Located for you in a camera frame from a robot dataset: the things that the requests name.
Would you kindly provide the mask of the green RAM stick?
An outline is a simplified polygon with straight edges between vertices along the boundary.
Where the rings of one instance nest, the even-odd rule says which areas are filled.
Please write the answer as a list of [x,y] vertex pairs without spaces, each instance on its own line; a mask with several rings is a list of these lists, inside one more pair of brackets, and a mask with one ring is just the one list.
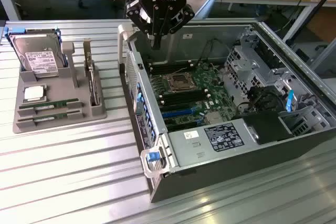
[[67,99],[67,100],[59,100],[59,101],[45,101],[39,103],[32,103],[32,104],[24,104],[20,105],[19,109],[28,109],[33,108],[34,110],[46,110],[46,109],[58,109],[64,108],[67,106],[69,102],[78,102],[79,99]]
[[39,123],[39,122],[61,120],[61,119],[80,119],[82,117],[83,117],[83,112],[81,110],[73,110],[73,111],[19,119],[18,124],[23,124],[23,123],[28,123],[28,122]]

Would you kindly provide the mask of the RAM slot white latches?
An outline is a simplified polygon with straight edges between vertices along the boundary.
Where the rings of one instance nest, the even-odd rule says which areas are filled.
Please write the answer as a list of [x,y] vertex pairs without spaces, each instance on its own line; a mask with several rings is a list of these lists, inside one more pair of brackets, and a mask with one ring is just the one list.
[[151,62],[149,63],[150,67],[159,67],[159,66],[188,66],[190,62],[188,61],[165,61],[165,62]]
[[151,71],[174,71],[179,70],[181,68],[190,68],[190,63],[186,64],[176,64],[176,65],[151,65],[150,70]]
[[164,105],[172,105],[178,103],[202,101],[209,98],[210,96],[210,94],[205,94],[201,92],[171,93],[161,95],[159,97],[159,101],[163,102]]
[[184,90],[182,92],[161,92],[159,97],[167,98],[172,96],[184,96],[184,95],[191,95],[191,96],[205,96],[207,93],[204,90]]

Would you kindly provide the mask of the CPU socket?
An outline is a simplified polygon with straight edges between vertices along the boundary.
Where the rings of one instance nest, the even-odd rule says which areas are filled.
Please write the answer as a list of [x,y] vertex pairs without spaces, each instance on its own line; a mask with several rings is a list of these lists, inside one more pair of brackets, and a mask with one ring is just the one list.
[[188,72],[166,74],[162,77],[162,79],[168,89],[176,90],[196,88],[192,75]]

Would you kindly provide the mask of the green motherboard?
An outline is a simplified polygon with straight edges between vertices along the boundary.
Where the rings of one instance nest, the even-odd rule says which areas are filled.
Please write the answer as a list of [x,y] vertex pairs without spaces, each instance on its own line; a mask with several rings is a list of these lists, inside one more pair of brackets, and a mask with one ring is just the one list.
[[[205,100],[196,101],[198,103],[198,107],[193,115],[163,119],[167,130],[170,132],[208,125],[205,115],[209,112],[218,111],[224,122],[229,121],[236,112],[233,99],[229,97],[224,87],[223,79],[219,76],[220,71],[218,66],[205,62],[200,62],[198,65],[191,63],[190,66],[194,67],[194,69],[179,73],[190,73],[196,84],[196,88],[208,88],[208,91],[205,93],[208,93],[211,96]],[[155,89],[166,88],[162,79],[162,77],[166,74],[153,75],[150,74],[149,69],[148,75],[156,101],[160,108],[160,106],[163,106],[164,104],[159,101],[159,95],[155,92]]]

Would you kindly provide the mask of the tall metal disk bay cage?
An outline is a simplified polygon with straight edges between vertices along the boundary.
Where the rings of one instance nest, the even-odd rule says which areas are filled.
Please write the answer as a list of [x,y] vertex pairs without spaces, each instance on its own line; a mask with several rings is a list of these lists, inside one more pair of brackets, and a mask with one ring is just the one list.
[[273,86],[287,71],[286,67],[269,67],[256,51],[263,40],[253,31],[242,35],[240,44],[233,46],[224,64],[224,87],[238,106],[248,101],[252,87]]

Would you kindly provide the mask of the long black expansion slot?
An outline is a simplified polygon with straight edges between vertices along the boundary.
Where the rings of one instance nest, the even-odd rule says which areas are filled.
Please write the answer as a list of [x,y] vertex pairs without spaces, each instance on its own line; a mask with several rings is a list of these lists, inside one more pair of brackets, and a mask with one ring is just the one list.
[[170,112],[170,111],[186,110],[186,109],[197,108],[197,107],[198,107],[197,102],[180,103],[180,104],[174,104],[174,105],[160,106],[160,111],[161,112]]

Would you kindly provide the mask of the blue expansion slot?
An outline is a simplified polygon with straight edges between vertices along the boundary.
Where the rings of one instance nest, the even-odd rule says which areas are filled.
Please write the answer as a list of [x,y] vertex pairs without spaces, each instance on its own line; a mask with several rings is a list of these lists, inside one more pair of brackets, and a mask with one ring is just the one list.
[[183,109],[183,110],[178,110],[178,111],[163,112],[161,113],[161,116],[164,119],[170,119],[170,118],[175,118],[178,116],[193,115],[195,112],[196,112],[196,108],[189,108],[189,109]]

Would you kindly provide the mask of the grey parts rack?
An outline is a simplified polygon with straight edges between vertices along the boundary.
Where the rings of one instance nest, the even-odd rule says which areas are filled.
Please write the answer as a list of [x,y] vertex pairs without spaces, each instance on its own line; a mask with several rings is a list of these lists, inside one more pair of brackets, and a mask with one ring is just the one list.
[[[14,110],[13,120],[13,132],[25,133],[37,130],[44,130],[52,127],[67,126],[77,123],[85,123],[95,120],[105,119],[107,117],[106,106],[104,103],[104,97],[102,93],[102,86],[99,77],[99,71],[97,70],[98,81],[98,96],[100,98],[100,104],[92,106],[90,104],[90,91],[88,85],[88,79],[85,75],[84,61],[82,66],[75,66],[72,55],[74,54],[74,44],[71,42],[63,42],[61,45],[61,51],[68,59],[68,66],[59,68],[58,74],[54,77],[37,77],[32,71],[20,71],[18,78],[16,104]],[[46,110],[34,110],[33,108],[19,109],[20,105],[32,104],[24,103],[24,88],[31,86],[45,86],[47,90],[47,102],[59,101],[67,99],[79,99],[78,102],[69,102],[64,108],[58,109],[46,109]],[[61,119],[52,120],[39,123],[23,123],[18,124],[19,119],[25,119],[28,117],[36,117],[42,115],[49,115],[54,113],[61,113],[73,110],[81,110],[83,117],[80,119]]]

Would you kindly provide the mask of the silver CPU chip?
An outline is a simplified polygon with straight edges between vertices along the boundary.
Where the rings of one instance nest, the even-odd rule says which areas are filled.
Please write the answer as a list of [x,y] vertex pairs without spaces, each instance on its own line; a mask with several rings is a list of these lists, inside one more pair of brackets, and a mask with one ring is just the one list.
[[45,86],[31,86],[24,88],[24,103],[47,101],[47,90]]

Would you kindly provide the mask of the blue disk bay latch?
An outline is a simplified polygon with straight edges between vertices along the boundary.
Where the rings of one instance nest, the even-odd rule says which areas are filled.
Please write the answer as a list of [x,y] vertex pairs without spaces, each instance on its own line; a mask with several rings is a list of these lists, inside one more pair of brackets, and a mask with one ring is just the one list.
[[286,111],[291,112],[292,111],[292,101],[294,98],[294,91],[289,90],[288,96],[287,96],[287,102],[286,102]]

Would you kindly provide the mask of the grey power supply unit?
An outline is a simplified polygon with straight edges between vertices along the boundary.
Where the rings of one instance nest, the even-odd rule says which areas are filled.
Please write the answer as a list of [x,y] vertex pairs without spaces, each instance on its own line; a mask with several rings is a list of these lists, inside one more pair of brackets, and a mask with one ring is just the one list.
[[254,151],[258,144],[237,119],[169,133],[179,167],[193,167]]

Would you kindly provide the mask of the black tripod pole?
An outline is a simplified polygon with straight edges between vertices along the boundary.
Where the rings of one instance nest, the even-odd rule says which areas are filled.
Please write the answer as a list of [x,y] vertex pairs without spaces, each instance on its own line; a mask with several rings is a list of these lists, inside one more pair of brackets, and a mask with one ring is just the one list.
[[323,6],[327,6],[329,2],[329,0],[320,0],[318,3],[312,3],[306,6],[284,36],[283,42],[289,46],[293,45],[303,29],[314,18],[315,14],[317,14]]

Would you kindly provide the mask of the blue case latch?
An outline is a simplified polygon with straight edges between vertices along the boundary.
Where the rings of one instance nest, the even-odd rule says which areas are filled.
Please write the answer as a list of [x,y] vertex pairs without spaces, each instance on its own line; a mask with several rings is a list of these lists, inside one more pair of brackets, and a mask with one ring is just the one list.
[[149,152],[149,153],[146,154],[146,160],[149,163],[160,161],[160,159],[161,159],[161,154],[160,154],[159,151]]

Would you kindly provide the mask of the low metal disk bay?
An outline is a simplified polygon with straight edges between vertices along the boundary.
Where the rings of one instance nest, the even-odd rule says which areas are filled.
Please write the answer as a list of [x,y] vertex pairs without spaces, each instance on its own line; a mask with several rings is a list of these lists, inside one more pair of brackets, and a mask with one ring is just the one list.
[[308,105],[292,112],[282,111],[278,115],[294,136],[328,130],[336,126],[336,114],[320,104]]

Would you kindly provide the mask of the open black PC case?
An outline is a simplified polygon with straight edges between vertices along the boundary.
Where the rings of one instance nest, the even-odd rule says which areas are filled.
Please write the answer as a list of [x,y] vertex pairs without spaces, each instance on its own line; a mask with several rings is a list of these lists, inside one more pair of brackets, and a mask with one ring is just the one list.
[[[211,163],[179,167],[169,140],[170,131],[149,81],[149,63],[211,63],[218,66],[223,79],[224,64],[231,49],[240,44],[242,35],[249,30],[264,42],[256,49],[264,62],[271,68],[287,68],[273,86],[250,88],[248,101],[235,105],[235,115],[229,120],[244,120],[258,148]],[[279,112],[286,111],[289,90],[294,91],[292,111],[320,104],[334,114],[336,92],[263,22],[254,19],[194,21],[163,39],[158,50],[153,50],[147,36],[128,22],[118,27],[118,50],[122,87],[151,202],[290,161],[336,137],[336,126],[294,136],[279,117]],[[149,163],[146,154],[155,151],[160,152],[161,159]]]

